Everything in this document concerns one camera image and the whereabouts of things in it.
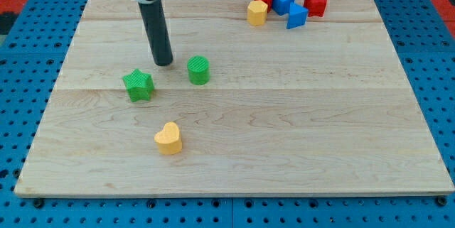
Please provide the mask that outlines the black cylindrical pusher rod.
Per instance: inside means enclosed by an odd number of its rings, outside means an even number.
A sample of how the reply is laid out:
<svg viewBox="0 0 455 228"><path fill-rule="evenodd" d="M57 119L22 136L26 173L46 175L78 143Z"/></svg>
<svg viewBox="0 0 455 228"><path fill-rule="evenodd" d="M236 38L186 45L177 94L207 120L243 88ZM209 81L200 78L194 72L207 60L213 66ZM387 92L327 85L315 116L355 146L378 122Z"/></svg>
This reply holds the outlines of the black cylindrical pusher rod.
<svg viewBox="0 0 455 228"><path fill-rule="evenodd" d="M139 10L154 63L162 67L170 65L173 62L173 53L161 0L139 4Z"/></svg>

